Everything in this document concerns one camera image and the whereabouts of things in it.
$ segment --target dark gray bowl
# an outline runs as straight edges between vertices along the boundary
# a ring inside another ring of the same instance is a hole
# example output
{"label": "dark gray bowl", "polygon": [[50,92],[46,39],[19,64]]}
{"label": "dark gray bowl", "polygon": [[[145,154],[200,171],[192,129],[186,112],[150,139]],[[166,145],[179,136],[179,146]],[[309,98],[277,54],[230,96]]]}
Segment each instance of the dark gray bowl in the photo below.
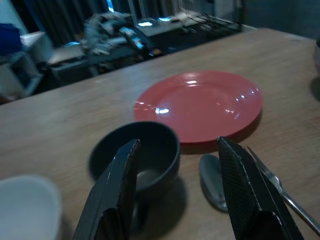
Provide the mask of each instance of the dark gray bowl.
{"label": "dark gray bowl", "polygon": [[89,171],[96,181],[118,149],[132,139],[140,139],[141,145],[137,156],[136,199],[149,204],[165,195],[179,170],[180,142],[166,125],[141,121],[117,128],[94,148],[89,159]]}

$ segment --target wooden table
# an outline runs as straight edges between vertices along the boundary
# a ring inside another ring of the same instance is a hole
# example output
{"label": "wooden table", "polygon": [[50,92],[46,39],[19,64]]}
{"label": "wooden table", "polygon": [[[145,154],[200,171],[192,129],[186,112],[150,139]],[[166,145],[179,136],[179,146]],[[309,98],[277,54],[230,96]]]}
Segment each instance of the wooden table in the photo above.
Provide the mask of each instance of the wooden table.
{"label": "wooden table", "polygon": [[[108,132],[133,121],[139,95],[174,74],[228,71],[248,78],[263,95],[261,122],[241,144],[251,146],[320,222],[320,102],[311,91],[317,86],[314,46],[307,38],[261,29],[3,105],[0,177],[36,173],[51,178],[61,190],[64,224],[72,232],[93,185],[90,152]],[[177,197],[152,208],[150,218],[158,224],[139,239],[234,239],[229,216],[213,209],[202,194],[200,157],[181,156]],[[305,239],[317,238],[293,216]]]}

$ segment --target metal fork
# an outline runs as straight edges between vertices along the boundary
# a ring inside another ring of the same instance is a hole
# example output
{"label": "metal fork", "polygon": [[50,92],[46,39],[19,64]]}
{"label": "metal fork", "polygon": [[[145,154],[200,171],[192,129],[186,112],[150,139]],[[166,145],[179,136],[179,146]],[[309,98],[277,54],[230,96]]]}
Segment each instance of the metal fork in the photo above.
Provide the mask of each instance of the metal fork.
{"label": "metal fork", "polygon": [[270,180],[270,182],[276,187],[284,201],[290,206],[290,208],[298,214],[306,224],[320,237],[320,225],[314,220],[288,193],[285,192],[280,179],[271,172],[266,165],[259,159],[255,152],[248,147],[249,152],[256,161],[258,168],[261,172]]}

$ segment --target red plate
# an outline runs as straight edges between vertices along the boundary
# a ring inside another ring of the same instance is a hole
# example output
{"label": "red plate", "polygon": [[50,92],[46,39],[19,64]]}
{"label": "red plate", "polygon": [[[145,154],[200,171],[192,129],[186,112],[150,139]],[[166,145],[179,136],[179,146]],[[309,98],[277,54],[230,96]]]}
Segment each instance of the red plate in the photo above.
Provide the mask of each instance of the red plate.
{"label": "red plate", "polygon": [[204,143],[230,136],[259,115],[262,96],[242,76],[219,71],[188,72],[147,89],[135,102],[137,121],[171,127],[181,143]]}

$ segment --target blue object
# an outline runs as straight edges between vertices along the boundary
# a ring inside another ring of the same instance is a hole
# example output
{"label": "blue object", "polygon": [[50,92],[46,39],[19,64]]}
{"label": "blue object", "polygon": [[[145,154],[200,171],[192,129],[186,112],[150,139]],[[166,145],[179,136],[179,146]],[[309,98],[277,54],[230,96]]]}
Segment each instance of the blue object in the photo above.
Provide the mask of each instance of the blue object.
{"label": "blue object", "polygon": [[12,54],[22,49],[19,29],[12,24],[0,23],[0,36],[0,55]]}

